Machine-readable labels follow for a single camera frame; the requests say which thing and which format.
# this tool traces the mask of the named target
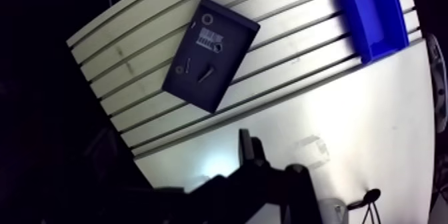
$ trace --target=dark box lid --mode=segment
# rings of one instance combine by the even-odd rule
[[[226,7],[201,0],[162,89],[215,112],[259,28]]]

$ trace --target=slatwall groove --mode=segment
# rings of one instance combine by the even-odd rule
[[[196,5],[190,5],[188,11],[182,10],[182,11],[179,11],[178,13],[166,14],[165,17],[169,17],[169,16],[172,17],[170,19],[164,17],[164,18],[160,18],[161,19],[160,21],[157,21],[157,22],[154,21],[153,23],[150,24],[152,27],[154,27],[154,30],[151,31],[150,35],[146,35],[143,31],[138,30],[137,32],[135,32],[135,33],[138,33],[138,35],[134,35],[134,37],[132,37],[132,39],[128,40],[127,38],[124,38],[123,39],[124,42],[118,42],[116,45],[116,48],[119,47],[121,49],[120,51],[118,51],[117,49],[108,49],[108,50],[106,50],[106,52],[100,54],[99,56],[97,56],[95,58],[95,59],[98,59],[98,60],[94,61],[95,64],[90,63],[89,65],[83,66],[82,70],[84,72],[84,75],[86,76],[86,78],[88,80],[90,80],[90,79],[94,78],[94,76],[96,76],[98,74],[98,72],[104,71],[104,69],[107,69],[108,67],[110,67],[110,65],[113,65],[115,63],[115,61],[119,61],[120,59],[122,59],[123,57],[121,57],[120,55],[123,55],[124,58],[126,58],[126,56],[128,56],[129,54],[132,54],[132,52],[137,50],[137,49],[134,49],[134,50],[128,49],[128,47],[126,47],[127,44],[130,44],[130,45],[141,44],[140,48],[142,48],[152,41],[152,39],[148,38],[149,36],[154,37],[154,38],[161,37],[164,34],[169,33],[172,30],[178,29],[182,25],[185,25],[189,20],[189,16],[185,16],[185,14],[193,14],[195,6]],[[183,21],[183,22],[174,26],[173,22],[171,22],[171,24],[170,24],[170,22],[168,22],[168,20],[174,21],[175,23],[178,21]],[[166,25],[163,28],[164,30],[166,30],[166,32],[164,32],[164,34],[162,34],[162,35],[155,36],[154,33],[156,33],[158,30],[155,30],[155,27],[157,27],[157,26],[152,25],[152,24]]]
[[[421,41],[422,41],[421,37],[414,38],[414,40],[410,44],[410,47],[420,43]],[[205,119],[196,125],[192,125],[190,127],[191,129],[182,129],[181,130],[182,133],[174,133],[173,136],[168,136],[168,138],[164,139],[162,137],[160,139],[149,142],[146,145],[140,145],[138,147],[133,148],[132,152],[134,153],[136,160],[144,158],[148,155],[157,153],[159,151],[170,148],[184,141],[188,141],[194,137],[200,136],[204,133],[208,133],[209,131],[212,131],[214,129],[218,129],[222,126],[228,125],[232,122],[248,117],[254,113],[267,109],[273,105],[278,105],[283,101],[286,101],[288,99],[306,93],[309,90],[312,90],[318,86],[324,85],[335,79],[343,77],[346,74],[350,74],[361,68],[363,68],[363,65],[360,62],[360,58],[358,57],[350,58],[347,61],[344,61],[340,64],[337,64],[333,67],[330,67],[324,71],[318,72],[317,74],[308,77],[308,79],[310,79],[310,81],[308,82],[298,84],[304,81],[302,80],[300,82],[290,85],[290,87],[286,86],[282,88],[283,90],[285,90],[282,95],[275,96],[274,93],[278,91],[270,93],[266,95],[267,97],[270,97],[270,99],[262,97],[258,98],[258,100],[260,101],[251,101],[254,102],[254,105],[247,107],[247,110],[241,110],[239,108],[236,108],[237,110],[232,109],[229,112],[225,112],[224,114],[227,115],[222,115],[222,119],[217,119],[215,121],[213,121],[214,120],[213,117]]]
[[[220,1],[220,3],[228,3],[227,0],[218,0]],[[145,23],[140,21],[139,25],[136,26],[132,26],[131,28],[126,28],[125,29],[125,23],[124,22],[116,22],[116,26],[108,26],[104,29],[104,33],[98,33],[94,38],[92,37],[92,39],[85,41],[85,45],[83,46],[79,46],[78,48],[74,48],[72,51],[72,54],[75,56],[76,59],[82,59],[82,61],[85,60],[85,58],[87,57],[82,57],[83,55],[88,55],[88,58],[90,59],[94,59],[97,58],[99,56],[102,56],[103,52],[108,52],[110,51],[109,47],[106,47],[105,45],[107,44],[108,46],[111,46],[111,41],[114,41],[116,43],[120,43],[122,40],[126,40],[127,38],[129,38],[129,36],[132,36],[133,34],[136,33],[143,33],[141,32],[142,28],[145,28],[142,25],[147,25],[147,24],[151,24],[151,23],[160,23],[160,21],[165,21],[168,19],[166,17],[172,16],[171,18],[171,22],[174,23],[173,26],[166,31],[165,33],[168,33],[170,31],[174,31],[176,29],[178,29],[179,27],[185,25],[188,22],[188,18],[191,17],[191,15],[194,12],[195,7],[197,6],[199,0],[179,0],[174,4],[170,4],[170,6],[168,7],[164,7],[162,10],[157,11],[157,15],[156,13],[150,13],[147,15],[147,17],[145,18]],[[141,13],[148,13],[146,10],[146,7],[139,7],[139,9],[141,10]],[[135,14],[130,14],[129,16],[134,16],[134,18],[125,18],[120,17],[120,20],[125,20],[126,23],[132,23],[133,25],[135,24],[134,20],[136,20],[135,17],[142,17],[142,15],[140,15],[138,12],[134,12]],[[87,79],[91,79],[93,74],[90,73],[84,73]]]
[[[405,20],[407,22],[407,27],[414,28],[415,26],[410,25],[410,23],[417,23],[418,24],[418,18],[415,11],[412,11],[405,15]],[[232,97],[239,97],[244,94],[244,92],[247,92],[247,89],[251,87],[250,85],[246,84],[242,90],[236,92],[232,91],[232,87],[229,88],[229,90],[226,92],[226,95],[223,98],[223,101],[221,102],[218,110],[222,110],[223,108],[226,108],[228,106],[231,106],[237,100],[240,99],[232,99]],[[193,105],[187,105],[177,111],[174,111],[170,114],[164,115],[161,118],[158,118],[154,121],[151,121],[145,125],[142,125],[136,129],[133,129],[129,132],[126,132],[122,134],[122,137],[128,144],[128,146],[132,147],[135,145],[138,145],[142,141],[145,143],[150,143],[154,140],[157,140],[158,138],[165,137],[168,134],[166,133],[174,133],[172,129],[176,129],[176,131],[188,127],[189,123],[194,121],[196,122],[197,119],[201,119],[203,117],[208,116],[209,114],[199,110],[198,108],[194,107]]]
[[[257,43],[257,39],[258,38],[259,38],[259,36],[257,35],[257,37],[255,38],[254,43]],[[176,45],[178,45],[180,40],[181,40],[180,34],[177,35],[177,37],[174,40],[175,40],[174,43],[166,43],[165,44],[164,42],[162,42],[159,45],[154,46],[155,48],[158,48],[160,50],[156,50],[155,49],[154,50],[154,55],[152,55],[152,56],[144,55],[144,56],[141,56],[140,58],[134,58],[136,64],[132,65],[132,61],[130,61],[129,62],[130,66],[133,66],[134,69],[138,70],[139,68],[144,66],[145,59],[151,59],[151,57],[154,58],[154,59],[157,59],[162,54],[165,54],[165,56],[164,56],[164,58],[160,59],[160,61],[164,61],[166,59],[172,58],[172,56],[175,53],[175,48],[177,48]],[[110,90],[113,89],[111,87],[112,85],[118,86],[118,85],[120,85],[120,82],[126,82],[126,81],[117,81],[119,79],[122,79],[122,80],[123,79],[131,79],[131,80],[134,80],[134,81],[137,80],[136,78],[132,77],[132,74],[129,73],[128,68],[127,68],[126,65],[127,64],[122,64],[120,67],[117,67],[117,68],[111,70],[111,73],[109,73],[109,75],[107,75],[103,79],[99,79],[98,82],[94,82],[92,84],[92,89],[94,90],[95,94],[98,97],[106,97],[106,96],[104,96],[104,94],[106,94],[106,93],[108,95],[112,94],[112,93],[110,93]]]
[[[138,25],[152,17],[159,15],[160,12],[182,3],[184,0],[142,0],[138,6],[134,6],[130,13],[122,14],[116,17],[112,22],[100,28],[88,39],[81,42],[73,48],[72,54],[82,63],[86,59],[91,59],[93,55],[98,54],[112,41],[116,41],[123,34],[128,34],[130,30],[136,29]]]
[[[406,3],[407,6],[413,6],[413,0],[403,0],[403,3]],[[312,48],[314,45],[319,45],[320,43],[325,43],[327,41],[331,41],[334,38],[339,37],[340,35],[344,34],[343,29],[340,27],[341,22],[339,21],[340,18],[333,18],[328,21],[324,21],[323,23],[320,23],[318,25],[315,25],[315,28],[308,28],[306,30],[302,30],[297,32],[297,35],[299,38],[296,38],[296,41],[304,41],[310,43],[310,45],[307,45],[305,43],[300,44],[306,48]],[[321,30],[330,30],[329,34],[325,35],[325,38],[318,38],[318,37],[310,37],[313,35],[316,35],[317,32],[320,32]],[[264,53],[263,56],[257,55],[256,51],[249,52],[246,57],[244,58],[238,72],[235,74],[234,82],[247,79],[252,75],[255,75],[259,73],[260,71],[266,70],[266,68],[271,68],[272,66],[281,63],[282,61],[288,60],[288,57],[291,57],[291,55],[284,56],[284,58],[272,62],[274,60],[273,55],[277,52],[277,47],[279,46],[278,42],[272,43],[271,45],[267,46],[267,49],[270,51],[270,53]],[[306,49],[302,49],[300,51],[297,51],[297,49],[293,49],[292,51],[294,54],[302,53]],[[148,93],[154,93],[156,91],[161,92],[161,85],[165,76],[165,73],[168,71],[168,67],[163,68],[163,74],[161,74],[161,71],[158,71],[154,75],[147,76],[144,80],[141,80],[140,82],[142,84],[149,83],[150,86],[147,87]],[[118,93],[115,97],[108,98],[104,101],[102,101],[102,105],[104,106],[106,112],[112,111],[111,109],[114,109],[114,106],[118,105],[117,103],[126,104],[125,101],[129,100],[129,96],[127,95],[136,95],[139,92],[138,84],[134,84],[133,87],[127,87],[128,90],[123,90],[120,93]],[[163,110],[167,109],[165,108],[165,105],[160,105],[160,107],[163,108]],[[116,127],[119,130],[122,130],[123,128],[119,125],[116,125]]]
[[[104,11],[98,17],[94,18],[87,25],[82,27],[78,32],[76,32],[73,36],[71,36],[67,40],[67,45],[69,47],[75,47],[79,44],[79,42],[85,40],[94,32],[98,31],[99,28],[106,25],[112,19],[120,16],[124,12],[130,10],[134,5],[138,4],[142,0],[120,0],[114,6],[108,8],[108,10]]]

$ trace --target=black machine part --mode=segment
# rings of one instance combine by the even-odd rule
[[[262,206],[270,203],[280,206],[282,223],[322,223],[306,167],[272,168],[261,141],[251,137],[246,129],[239,131],[239,154],[238,170],[227,178],[216,176],[191,193],[186,194],[180,188],[125,192],[120,202],[137,199],[138,206],[145,205],[146,209],[144,215],[133,215],[134,219],[128,218],[127,222],[246,223]]]

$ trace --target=white label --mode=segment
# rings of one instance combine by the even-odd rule
[[[202,27],[199,37],[196,40],[196,44],[207,48],[215,53],[220,53],[223,50],[223,36],[215,33],[212,30],[208,30]]]

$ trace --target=blue plastic bin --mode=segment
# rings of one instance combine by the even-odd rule
[[[363,63],[409,45],[399,0],[339,0]]]

